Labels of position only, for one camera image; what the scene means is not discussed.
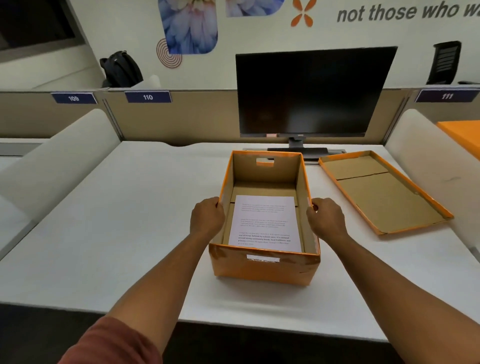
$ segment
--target red sleeve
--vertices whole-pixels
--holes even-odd
[[[59,364],[161,364],[155,345],[112,317],[102,317],[67,350]]]

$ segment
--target orange flower logo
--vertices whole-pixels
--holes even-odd
[[[291,26],[297,26],[297,24],[299,23],[302,15],[303,15],[303,18],[305,19],[305,24],[307,25],[307,27],[311,28],[312,25],[313,25],[313,19],[305,13],[308,10],[310,10],[311,8],[313,8],[316,3],[317,3],[317,0],[310,0],[308,2],[307,6],[305,6],[305,9],[303,9],[303,6],[302,6],[300,0],[293,0],[293,7],[295,9],[297,9],[299,12],[301,12],[301,14],[299,14],[295,18],[293,18],[292,23],[290,25]]]

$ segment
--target number sign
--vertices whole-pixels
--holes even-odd
[[[170,91],[125,91],[128,102],[133,103],[169,103],[172,102]]]
[[[93,92],[52,92],[57,104],[96,104]]]
[[[423,89],[415,102],[472,102],[479,92],[480,90],[475,89]]]

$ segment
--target cardboard box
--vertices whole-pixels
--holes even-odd
[[[319,163],[377,235],[418,229],[453,218],[372,151],[321,157]]]
[[[229,245],[235,198],[239,194],[293,196],[302,253]],[[301,153],[234,150],[220,202],[226,221],[208,246],[216,276],[310,284],[320,264],[320,245],[307,220],[306,210],[312,201]]]
[[[480,120],[440,121],[437,126],[480,160]]]

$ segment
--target left hand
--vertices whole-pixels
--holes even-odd
[[[195,205],[190,218],[190,235],[199,235],[208,241],[218,234],[225,222],[223,206],[218,197],[211,197]]]

